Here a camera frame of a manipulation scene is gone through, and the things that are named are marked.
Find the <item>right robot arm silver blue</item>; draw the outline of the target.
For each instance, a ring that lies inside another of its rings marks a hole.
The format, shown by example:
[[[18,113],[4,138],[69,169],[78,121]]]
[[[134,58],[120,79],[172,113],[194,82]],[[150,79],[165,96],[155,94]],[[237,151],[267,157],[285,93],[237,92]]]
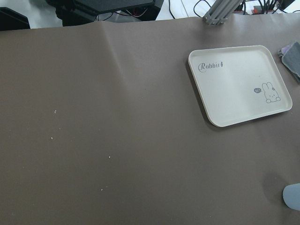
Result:
[[[291,184],[283,190],[285,204],[293,210],[300,210],[300,184]]]

